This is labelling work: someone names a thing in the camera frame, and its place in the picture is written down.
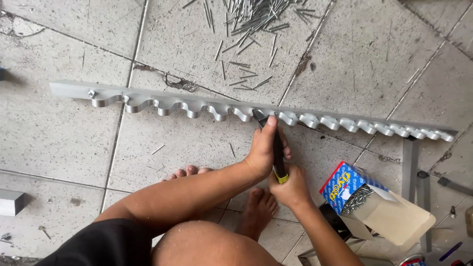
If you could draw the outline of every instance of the aluminum profile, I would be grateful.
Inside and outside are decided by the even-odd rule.
[[[344,115],[315,110],[278,107],[257,103],[239,102],[226,99],[214,99],[161,92],[149,89],[102,85],[96,83],[60,80],[49,83],[55,96],[90,99],[95,107],[105,107],[115,102],[125,104],[128,113],[138,113],[148,106],[158,108],[158,114],[170,115],[176,109],[183,109],[189,118],[198,118],[202,112],[212,113],[217,121],[225,121],[229,114],[237,115],[242,121],[253,119],[252,110],[259,109],[266,115],[275,115],[288,125],[304,123],[310,128],[322,124],[332,130],[340,127],[349,132],[359,129],[368,134],[380,132],[386,136],[397,134],[401,137],[413,136],[417,139],[442,139],[452,142],[458,131],[438,125],[403,122],[390,119]]]

